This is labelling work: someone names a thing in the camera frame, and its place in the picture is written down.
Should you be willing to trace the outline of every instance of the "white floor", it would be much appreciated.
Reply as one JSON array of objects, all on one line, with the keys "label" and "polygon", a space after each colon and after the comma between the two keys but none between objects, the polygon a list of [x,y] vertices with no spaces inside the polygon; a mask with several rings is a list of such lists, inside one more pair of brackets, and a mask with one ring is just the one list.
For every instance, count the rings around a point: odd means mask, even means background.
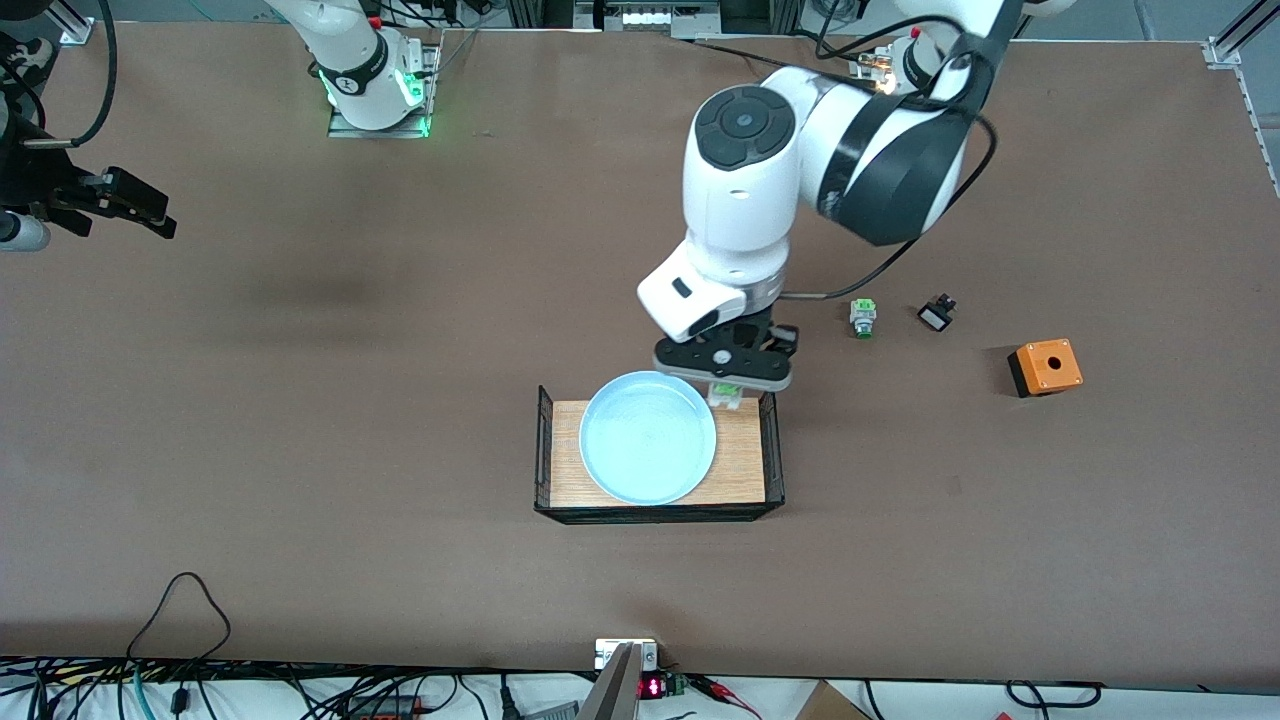
[{"label": "white floor", "polygon": [[[719,678],[745,702],[755,707],[764,720],[792,720],[808,698],[815,680],[778,678]],[[351,680],[308,680],[303,683],[315,697],[328,697],[351,685]],[[403,685],[408,694],[413,683]],[[832,683],[868,716],[873,716],[863,684],[858,680]],[[424,703],[442,702],[453,685],[448,676],[430,678],[422,684]],[[485,702],[490,720],[500,720],[502,705],[498,697],[497,675],[470,675],[467,685]],[[567,674],[512,675],[509,685],[516,706],[524,714],[548,710],[557,705],[586,698],[590,683]],[[306,715],[301,696],[282,682],[219,680],[205,683],[216,720],[298,720]],[[174,684],[147,684],[147,705],[160,720],[172,717],[169,698]],[[214,720],[191,684],[191,708],[183,720]],[[1007,712],[1014,720],[1041,720],[1041,714],[1012,703],[1004,685],[960,683],[874,683],[877,703],[884,720],[993,720]],[[1064,688],[1042,688],[1046,700],[1053,702],[1079,701],[1089,692]],[[0,698],[0,719],[27,716],[29,694],[18,693]],[[81,710],[82,720],[147,720],[131,687],[124,688],[124,717],[116,707],[116,689],[99,688]],[[69,706],[61,712],[67,712]],[[695,712],[692,720],[753,720],[751,716],[727,705],[721,705],[689,691],[684,696],[640,703],[639,720],[667,720],[685,712]],[[481,720],[476,701],[458,691],[453,701],[435,720]],[[1240,696],[1190,692],[1116,691],[1105,689],[1102,700],[1084,710],[1052,710],[1053,720],[1277,720],[1280,697]]]}]

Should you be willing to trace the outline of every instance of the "red digital display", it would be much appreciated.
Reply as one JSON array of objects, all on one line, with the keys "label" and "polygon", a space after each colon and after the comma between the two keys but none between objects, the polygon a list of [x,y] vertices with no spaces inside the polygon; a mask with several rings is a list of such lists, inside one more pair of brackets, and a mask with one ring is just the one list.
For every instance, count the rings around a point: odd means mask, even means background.
[{"label": "red digital display", "polygon": [[667,697],[667,680],[658,673],[648,674],[640,678],[640,684],[636,687],[636,697],[640,700],[658,700],[660,697]]}]

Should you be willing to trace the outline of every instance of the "black push button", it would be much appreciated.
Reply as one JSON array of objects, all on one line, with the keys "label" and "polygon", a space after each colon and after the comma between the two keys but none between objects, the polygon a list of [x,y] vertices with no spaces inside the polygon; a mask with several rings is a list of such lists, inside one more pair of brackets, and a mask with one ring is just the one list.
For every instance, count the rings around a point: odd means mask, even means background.
[{"label": "black push button", "polygon": [[760,155],[771,154],[776,147],[786,145],[791,140],[791,118],[774,117],[773,123],[755,138],[755,151]]},{"label": "black push button", "polygon": [[717,165],[731,168],[746,160],[746,143],[719,132],[710,132],[698,142],[707,158]]},{"label": "black push button", "polygon": [[700,113],[698,113],[698,124],[699,126],[709,126],[709,124],[714,123],[716,118],[719,115],[721,108],[723,108],[724,105],[727,105],[728,101],[732,100],[732,99],[733,99],[733,91],[732,90],[722,90],[722,91],[717,92],[716,95],[713,95],[710,97],[710,100],[708,100],[703,105],[703,110]]},{"label": "black push button", "polygon": [[759,100],[735,100],[721,113],[721,128],[730,137],[755,137],[768,123],[769,109]]}]

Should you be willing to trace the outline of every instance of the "metal mounting plate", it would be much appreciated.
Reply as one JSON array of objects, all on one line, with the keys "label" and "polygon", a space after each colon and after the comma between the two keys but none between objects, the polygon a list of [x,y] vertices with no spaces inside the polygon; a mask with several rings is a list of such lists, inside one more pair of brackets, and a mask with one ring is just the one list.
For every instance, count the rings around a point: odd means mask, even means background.
[{"label": "metal mounting plate", "polygon": [[644,665],[641,669],[645,673],[658,669],[658,642],[653,638],[608,638],[595,641],[595,669],[604,670],[604,666],[613,657],[613,651],[617,650],[621,643],[635,643],[640,646],[644,653]]}]

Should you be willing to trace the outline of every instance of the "metal bracket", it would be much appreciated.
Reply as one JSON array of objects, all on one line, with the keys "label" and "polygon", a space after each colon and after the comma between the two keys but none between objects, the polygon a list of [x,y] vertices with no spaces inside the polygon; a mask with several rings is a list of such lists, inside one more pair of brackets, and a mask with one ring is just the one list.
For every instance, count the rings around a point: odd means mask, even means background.
[{"label": "metal bracket", "polygon": [[640,673],[650,664],[657,669],[658,643],[652,639],[595,641],[595,666],[603,669],[576,720],[635,720]]},{"label": "metal bracket", "polygon": [[658,641],[653,638],[627,638],[627,639],[598,639],[595,641],[595,669],[602,670],[609,664],[613,657],[613,652],[622,643],[631,643],[640,646],[641,660],[644,666],[641,670],[650,673],[658,669]]},{"label": "metal bracket", "polygon": [[90,33],[93,32],[93,18],[81,15],[67,0],[54,0],[45,9],[45,17],[54,20],[63,31],[59,44],[67,46],[84,45]]},{"label": "metal bracket", "polygon": [[1219,70],[1240,64],[1239,50],[1280,15],[1280,0],[1254,0],[1222,32],[1208,38],[1204,61]]},{"label": "metal bracket", "polygon": [[1211,70],[1230,70],[1240,67],[1240,54],[1235,50],[1222,54],[1221,45],[1219,45],[1216,37],[1210,37],[1206,42],[1201,42],[1201,53],[1204,54],[1204,64]]}]

